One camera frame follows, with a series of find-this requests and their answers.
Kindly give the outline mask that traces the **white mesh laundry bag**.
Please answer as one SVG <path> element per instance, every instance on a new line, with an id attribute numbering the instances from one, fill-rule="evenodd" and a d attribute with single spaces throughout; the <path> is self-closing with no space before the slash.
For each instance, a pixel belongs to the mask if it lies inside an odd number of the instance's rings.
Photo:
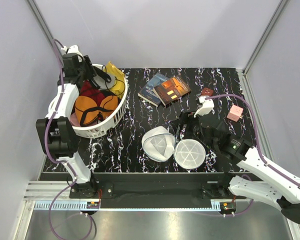
<path id="1" fill-rule="evenodd" d="M 141 140 L 144 153 L 153 161 L 165 163 L 171 157 L 186 170 L 200 167 L 206 159 L 204 146 L 194 139 L 183 139 L 177 142 L 172 133 L 163 126 L 146 132 Z"/>

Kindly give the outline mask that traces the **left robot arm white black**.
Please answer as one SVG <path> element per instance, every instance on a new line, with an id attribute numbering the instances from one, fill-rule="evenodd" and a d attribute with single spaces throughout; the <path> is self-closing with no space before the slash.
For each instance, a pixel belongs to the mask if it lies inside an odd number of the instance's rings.
<path id="1" fill-rule="evenodd" d="M 80 88 L 85 80 L 94 77 L 89 57 L 78 51 L 62 56 L 57 82 L 57 94 L 48 107 L 45 118 L 35 123 L 43 152 L 55 164 L 62 164 L 70 173 L 74 184 L 82 184 L 80 192 L 87 198 L 98 193 L 98 186 L 92 182 L 92 173 L 84 164 L 79 152 L 79 136 L 70 117 Z"/>

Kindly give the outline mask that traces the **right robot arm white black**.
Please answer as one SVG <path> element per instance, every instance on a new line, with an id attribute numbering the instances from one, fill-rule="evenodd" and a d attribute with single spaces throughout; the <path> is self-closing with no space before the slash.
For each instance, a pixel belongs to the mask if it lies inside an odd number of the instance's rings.
<path id="1" fill-rule="evenodd" d="M 264 181 L 249 183 L 241 176 L 227 173 L 216 188 L 220 197 L 234 195 L 263 202 L 300 225 L 300 177 L 265 157 L 250 141 L 232 134 L 211 114 L 182 113 L 180 125 L 186 127 L 186 137 L 212 149 L 220 163 L 236 165 Z"/>

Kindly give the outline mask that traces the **dark red bra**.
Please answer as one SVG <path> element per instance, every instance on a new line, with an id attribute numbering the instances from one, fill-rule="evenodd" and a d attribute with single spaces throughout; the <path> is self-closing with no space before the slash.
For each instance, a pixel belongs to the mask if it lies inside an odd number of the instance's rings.
<path id="1" fill-rule="evenodd" d="M 104 94 L 97 88 L 93 87 L 89 81 L 85 81 L 83 83 L 79 95 L 89 97 L 93 99 L 97 104 L 105 98 Z"/>

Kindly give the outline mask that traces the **orange black bra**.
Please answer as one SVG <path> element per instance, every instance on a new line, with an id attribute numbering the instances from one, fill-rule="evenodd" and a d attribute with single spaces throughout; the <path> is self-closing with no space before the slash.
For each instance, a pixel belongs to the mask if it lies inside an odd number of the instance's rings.
<path id="1" fill-rule="evenodd" d="M 74 113 L 80 127 L 96 125 L 107 119 L 119 106 L 121 99 L 116 95 L 104 97 L 97 103 L 92 97 L 79 96 L 74 103 Z"/>

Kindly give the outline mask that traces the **yellow bra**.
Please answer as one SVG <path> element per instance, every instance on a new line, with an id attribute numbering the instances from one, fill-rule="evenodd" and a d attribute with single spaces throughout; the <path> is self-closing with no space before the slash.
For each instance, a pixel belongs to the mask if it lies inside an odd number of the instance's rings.
<path id="1" fill-rule="evenodd" d="M 111 83 L 107 84 L 108 89 L 122 99 L 126 89 L 124 73 L 111 61 L 109 61 L 102 70 L 111 77 Z"/>

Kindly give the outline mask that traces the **white plastic laundry basket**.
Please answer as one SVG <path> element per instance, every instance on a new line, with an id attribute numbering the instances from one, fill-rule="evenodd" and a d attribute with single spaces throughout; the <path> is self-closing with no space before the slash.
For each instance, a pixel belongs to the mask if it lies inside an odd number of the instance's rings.
<path id="1" fill-rule="evenodd" d="M 87 127 L 81 127 L 81 126 L 72 126 L 72 129 L 76 133 L 77 136 L 83 137 L 83 138 L 100 138 L 107 134 L 107 131 L 115 128 L 120 120 L 122 119 L 123 115 L 126 111 L 126 98 L 128 95 L 128 82 L 125 79 L 125 74 L 120 69 L 116 68 L 111 62 L 109 62 L 106 65 L 107 73 L 110 74 L 111 77 L 116 77 L 119 80 L 123 80 L 125 90 L 120 95 L 122 96 L 120 103 L 118 104 L 118 107 L 112 112 L 111 115 L 109 115 L 104 121 L 94 124 Z M 60 94 L 62 93 L 62 89 L 64 89 L 65 93 L 70 94 L 69 97 L 63 96 L 60 105 L 57 107 L 57 102 L 59 100 Z M 66 107 L 66 104 L 73 104 L 75 102 L 75 98 L 79 95 L 79 91 L 76 87 L 71 86 L 71 84 L 66 83 L 64 86 L 58 86 L 57 87 L 57 95 L 56 97 L 50 102 L 48 107 L 48 113 L 46 115 L 47 118 L 50 118 L 52 114 L 55 112 L 55 108 L 57 107 L 57 112 L 55 117 L 58 118 L 62 115 L 62 113 L 65 114 L 66 117 L 70 116 L 71 108 Z"/>

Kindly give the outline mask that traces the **dark red cube adapter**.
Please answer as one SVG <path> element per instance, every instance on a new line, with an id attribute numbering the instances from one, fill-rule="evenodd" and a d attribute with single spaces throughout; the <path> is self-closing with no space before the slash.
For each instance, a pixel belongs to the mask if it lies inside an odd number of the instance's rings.
<path id="1" fill-rule="evenodd" d="M 200 93 L 201 96 L 211 97 L 214 94 L 214 91 L 210 88 L 204 87 Z"/>

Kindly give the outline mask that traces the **pink cube adapter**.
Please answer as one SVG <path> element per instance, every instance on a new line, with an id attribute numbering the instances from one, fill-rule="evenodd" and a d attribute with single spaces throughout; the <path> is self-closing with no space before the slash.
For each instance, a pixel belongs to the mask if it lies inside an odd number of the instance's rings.
<path id="1" fill-rule="evenodd" d="M 232 105 L 226 117 L 231 121 L 237 122 L 241 118 L 243 110 L 242 107 Z"/>

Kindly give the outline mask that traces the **orange dark paperback book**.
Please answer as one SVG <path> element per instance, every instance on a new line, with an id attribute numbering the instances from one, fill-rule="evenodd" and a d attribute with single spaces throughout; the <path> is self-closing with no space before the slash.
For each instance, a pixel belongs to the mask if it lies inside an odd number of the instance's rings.
<path id="1" fill-rule="evenodd" d="M 180 75 L 171 77 L 153 88 L 153 92 L 164 106 L 182 98 L 191 92 L 189 85 Z"/>

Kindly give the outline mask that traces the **pink garment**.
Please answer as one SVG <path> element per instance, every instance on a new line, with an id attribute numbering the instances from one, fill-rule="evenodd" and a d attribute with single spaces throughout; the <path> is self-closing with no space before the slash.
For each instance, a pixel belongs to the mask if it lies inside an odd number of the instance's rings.
<path id="1" fill-rule="evenodd" d="M 77 116 L 75 113 L 71 114 L 70 118 L 69 118 L 69 121 L 71 123 L 72 126 L 74 127 L 80 127 L 80 123 L 77 119 Z"/>

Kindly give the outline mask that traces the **blue paperback book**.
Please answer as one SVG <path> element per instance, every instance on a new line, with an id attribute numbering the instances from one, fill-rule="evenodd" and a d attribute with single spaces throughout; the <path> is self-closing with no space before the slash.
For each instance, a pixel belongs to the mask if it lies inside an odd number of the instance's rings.
<path id="1" fill-rule="evenodd" d="M 138 92 L 138 96 L 145 100 L 146 102 L 158 107 L 161 104 L 161 100 L 158 98 L 156 93 L 153 91 L 154 87 L 162 84 L 168 80 L 168 78 L 157 72 L 147 83 L 146 85 Z"/>

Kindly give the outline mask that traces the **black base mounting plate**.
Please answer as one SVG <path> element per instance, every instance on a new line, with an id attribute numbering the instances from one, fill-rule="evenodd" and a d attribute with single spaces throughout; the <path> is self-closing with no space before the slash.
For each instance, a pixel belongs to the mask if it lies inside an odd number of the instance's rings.
<path id="1" fill-rule="evenodd" d="M 101 198 L 103 209 L 186 209 L 212 206 L 211 200 L 232 200 L 224 173 L 95 173 L 91 183 L 77 183 L 72 199 Z"/>

